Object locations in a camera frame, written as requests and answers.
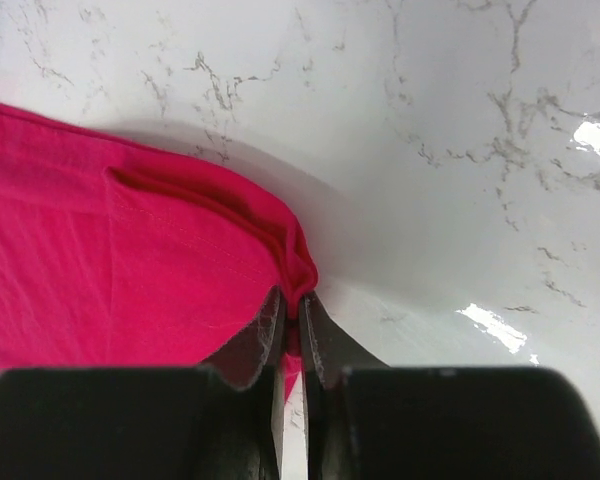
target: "fabric fold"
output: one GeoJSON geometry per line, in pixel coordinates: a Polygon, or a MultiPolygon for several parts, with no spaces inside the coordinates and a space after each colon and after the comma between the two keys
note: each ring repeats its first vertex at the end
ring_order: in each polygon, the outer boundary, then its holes
{"type": "Polygon", "coordinates": [[[293,314],[316,282],[244,177],[0,105],[0,369],[193,365],[273,285],[293,314]]]}

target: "white marble surface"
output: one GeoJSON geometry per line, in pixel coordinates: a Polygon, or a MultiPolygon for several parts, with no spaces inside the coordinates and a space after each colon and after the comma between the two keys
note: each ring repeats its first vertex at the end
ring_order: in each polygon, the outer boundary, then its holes
{"type": "Polygon", "coordinates": [[[600,0],[0,0],[0,101],[254,179],[372,351],[600,429],[600,0]]]}

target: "marble countertop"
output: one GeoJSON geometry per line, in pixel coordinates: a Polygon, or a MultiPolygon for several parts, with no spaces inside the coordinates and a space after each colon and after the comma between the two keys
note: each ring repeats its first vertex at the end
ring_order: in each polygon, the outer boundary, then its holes
{"type": "Polygon", "coordinates": [[[600,0],[0,0],[0,101],[244,174],[374,353],[556,368],[600,430],[600,0]]]}

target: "pink fabric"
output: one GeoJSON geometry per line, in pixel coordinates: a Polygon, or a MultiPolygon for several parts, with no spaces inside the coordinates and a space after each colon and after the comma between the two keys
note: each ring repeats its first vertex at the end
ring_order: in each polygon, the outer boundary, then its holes
{"type": "Polygon", "coordinates": [[[0,370],[192,365],[273,285],[294,313],[316,282],[294,215],[245,178],[0,105],[0,370]]]}

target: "stitching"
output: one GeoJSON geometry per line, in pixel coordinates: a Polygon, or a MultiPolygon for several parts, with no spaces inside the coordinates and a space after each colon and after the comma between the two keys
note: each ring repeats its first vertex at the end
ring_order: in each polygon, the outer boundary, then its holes
{"type": "MultiPolygon", "coordinates": [[[[124,221],[124,222],[126,222],[127,224],[131,224],[131,223],[132,223],[132,221],[131,221],[131,220],[129,220],[129,219],[127,219],[127,218],[122,218],[122,219],[121,219],[121,218],[118,218],[118,220],[123,220],[123,221],[124,221]]],[[[179,238],[175,237],[174,235],[172,235],[172,234],[169,234],[168,232],[165,232],[164,230],[163,230],[163,233],[164,233],[166,236],[168,236],[169,238],[171,238],[172,240],[174,240],[175,242],[177,242],[177,243],[180,243],[181,245],[184,245],[184,246],[186,246],[186,247],[189,247],[189,248],[190,248],[190,249],[192,249],[192,250],[195,250],[195,251],[197,251],[197,252],[198,252],[200,255],[202,255],[204,258],[207,258],[208,260],[211,260],[213,263],[215,263],[215,264],[217,264],[217,265],[219,265],[219,266],[221,266],[221,267],[224,267],[224,268],[226,268],[227,270],[230,270],[230,271],[232,271],[233,273],[236,273],[237,275],[239,275],[239,276],[241,276],[241,277],[244,277],[244,278],[246,278],[247,280],[249,280],[249,281],[251,281],[251,282],[255,283],[256,285],[268,285],[268,283],[267,283],[267,282],[265,282],[264,280],[257,280],[257,279],[255,279],[255,278],[252,278],[252,277],[250,277],[249,275],[247,275],[247,274],[245,274],[245,273],[243,273],[243,272],[241,272],[241,271],[239,271],[239,270],[235,270],[235,269],[231,268],[231,267],[230,267],[230,266],[228,266],[226,263],[222,263],[222,262],[220,262],[220,261],[216,260],[215,258],[213,258],[213,257],[209,256],[209,255],[205,255],[204,253],[200,252],[200,250],[198,250],[198,249],[195,247],[195,245],[194,245],[194,244],[191,244],[191,243],[185,242],[184,240],[181,240],[181,239],[179,239],[179,238]]]]}
{"type": "Polygon", "coordinates": [[[53,205],[47,205],[46,203],[36,202],[35,199],[34,200],[28,200],[26,198],[13,197],[11,195],[3,194],[2,192],[0,192],[0,199],[8,200],[8,201],[13,201],[13,202],[24,203],[24,204],[32,206],[32,207],[46,208],[46,209],[49,209],[49,210],[54,210],[54,211],[58,211],[58,212],[62,212],[62,213],[70,213],[70,214],[71,213],[75,213],[76,215],[93,215],[93,216],[98,216],[98,217],[106,217],[106,216],[108,216],[108,213],[106,213],[106,212],[94,212],[94,211],[86,211],[86,210],[77,210],[77,209],[69,208],[69,207],[54,207],[53,205]]]}
{"type": "MultiPolygon", "coordinates": [[[[44,117],[42,115],[38,115],[33,112],[27,112],[24,110],[20,110],[17,107],[11,107],[9,105],[0,104],[0,119],[7,118],[9,121],[17,121],[21,124],[22,129],[32,129],[40,127],[42,129],[49,129],[54,132],[60,132],[61,134],[69,134],[76,137],[82,137],[87,139],[96,139],[102,142],[113,143],[115,145],[122,145],[125,147],[132,147],[135,150],[145,151],[148,153],[154,154],[162,154],[166,151],[160,148],[150,147],[148,145],[142,145],[140,143],[133,142],[132,140],[128,140],[126,138],[116,137],[114,135],[110,135],[105,132],[101,132],[98,130],[90,130],[84,127],[79,127],[77,125],[72,125],[69,123],[64,123],[58,120],[52,120],[50,118],[44,117]]],[[[191,155],[182,155],[178,153],[167,152],[171,155],[175,155],[178,157],[184,158],[197,158],[191,155]]]]}
{"type": "Polygon", "coordinates": [[[88,178],[90,180],[93,180],[95,177],[97,177],[97,175],[95,173],[89,173],[89,172],[85,172],[80,170],[80,168],[77,165],[73,165],[70,162],[65,162],[65,163],[53,163],[53,162],[47,162],[45,161],[43,158],[40,158],[37,155],[44,155],[45,153],[49,153],[49,149],[44,149],[35,145],[32,145],[30,142],[27,142],[26,140],[18,140],[18,143],[24,145],[25,147],[27,147],[27,152],[22,152],[21,149],[17,148],[17,146],[15,145],[4,145],[4,146],[0,146],[0,153],[8,153],[9,155],[15,157],[15,158],[19,158],[22,160],[25,160],[27,162],[35,162],[39,165],[44,165],[46,167],[58,170],[60,172],[66,172],[66,173],[70,173],[73,175],[78,175],[80,177],[84,177],[84,178],[88,178]]]}
{"type": "MultiPolygon", "coordinates": [[[[112,192],[120,201],[124,201],[124,198],[122,198],[122,196],[118,193],[118,192],[112,192]]],[[[185,230],[184,228],[182,228],[180,225],[175,224],[169,220],[167,220],[166,218],[163,217],[159,217],[157,215],[155,215],[154,213],[151,213],[147,210],[143,210],[140,208],[133,208],[133,207],[129,207],[127,205],[122,205],[121,203],[116,202],[115,205],[117,207],[120,208],[124,208],[125,210],[130,210],[132,212],[139,212],[139,213],[144,213],[146,215],[149,215],[150,217],[152,217],[155,220],[158,220],[162,223],[165,223],[166,225],[169,225],[170,227],[176,228],[178,230],[180,230],[182,233],[185,233],[187,236],[192,236],[193,238],[196,238],[197,240],[200,240],[203,243],[206,243],[207,245],[215,248],[216,250],[218,250],[219,252],[224,253],[227,257],[229,257],[232,260],[235,260],[241,264],[243,264],[245,267],[248,267],[249,269],[253,270],[255,273],[259,273],[260,275],[264,275],[264,272],[262,270],[259,270],[258,268],[250,265],[249,263],[245,262],[243,259],[236,257],[235,255],[232,255],[231,253],[227,252],[226,250],[223,250],[220,246],[216,245],[215,243],[207,240],[206,238],[203,238],[199,235],[196,235],[194,232],[185,230]]]]}
{"type": "Polygon", "coordinates": [[[111,262],[111,277],[109,278],[109,331],[107,332],[107,346],[105,350],[105,362],[107,365],[109,364],[109,359],[111,358],[111,340],[113,338],[113,284],[116,278],[114,272],[114,260],[113,260],[113,218],[111,215],[107,215],[107,224],[109,227],[109,231],[107,232],[109,235],[109,262],[111,262]]]}

